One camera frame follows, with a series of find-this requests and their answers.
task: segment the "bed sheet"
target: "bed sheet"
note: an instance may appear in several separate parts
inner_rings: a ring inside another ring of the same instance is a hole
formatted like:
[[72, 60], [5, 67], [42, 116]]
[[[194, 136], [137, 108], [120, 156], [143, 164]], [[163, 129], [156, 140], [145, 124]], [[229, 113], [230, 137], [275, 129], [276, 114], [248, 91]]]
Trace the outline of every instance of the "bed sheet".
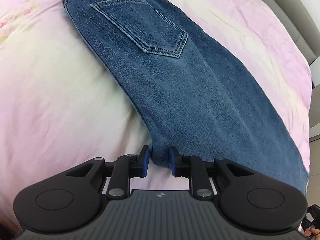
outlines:
[[[169, 0], [239, 58], [262, 87], [309, 172], [311, 74], [260, 0]], [[114, 161], [151, 145], [147, 128], [92, 55], [60, 0], [0, 0], [0, 221], [24, 187], [93, 157]], [[185, 189], [150, 163], [132, 188]]]

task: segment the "denim fabric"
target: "denim fabric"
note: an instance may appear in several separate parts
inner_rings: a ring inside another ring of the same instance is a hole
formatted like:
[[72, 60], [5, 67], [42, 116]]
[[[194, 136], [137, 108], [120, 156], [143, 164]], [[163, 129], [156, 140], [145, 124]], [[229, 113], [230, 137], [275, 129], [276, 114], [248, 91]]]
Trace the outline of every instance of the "denim fabric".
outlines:
[[305, 192], [300, 153], [244, 65], [167, 0], [62, 0], [84, 41], [145, 121], [152, 160], [168, 146], [223, 156]]

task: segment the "gray upholstered headboard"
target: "gray upholstered headboard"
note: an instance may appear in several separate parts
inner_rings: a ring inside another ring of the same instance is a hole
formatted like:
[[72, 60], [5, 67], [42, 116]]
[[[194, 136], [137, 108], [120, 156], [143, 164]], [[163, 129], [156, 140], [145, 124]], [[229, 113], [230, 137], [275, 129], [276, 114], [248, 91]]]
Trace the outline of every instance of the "gray upholstered headboard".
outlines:
[[262, 0], [279, 18], [309, 65], [320, 56], [320, 32], [300, 0]]

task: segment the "gray ribbed panel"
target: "gray ribbed panel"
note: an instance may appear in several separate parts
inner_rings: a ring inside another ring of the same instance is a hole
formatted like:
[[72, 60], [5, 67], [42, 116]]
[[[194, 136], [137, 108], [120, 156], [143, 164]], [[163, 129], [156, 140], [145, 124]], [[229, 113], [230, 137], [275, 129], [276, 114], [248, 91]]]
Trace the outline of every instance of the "gray ribbed panel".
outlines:
[[297, 231], [257, 236], [227, 223], [211, 202], [198, 201], [188, 191], [135, 190], [125, 200], [111, 201], [90, 225], [61, 235], [30, 231], [18, 240], [304, 240]]

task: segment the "floor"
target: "floor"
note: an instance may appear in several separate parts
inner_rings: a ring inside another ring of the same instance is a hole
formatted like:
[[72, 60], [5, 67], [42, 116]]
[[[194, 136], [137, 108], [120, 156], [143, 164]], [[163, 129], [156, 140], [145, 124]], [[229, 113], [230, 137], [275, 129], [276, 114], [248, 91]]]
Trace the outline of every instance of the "floor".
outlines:
[[308, 184], [308, 205], [320, 206], [320, 139], [310, 143], [311, 165]]

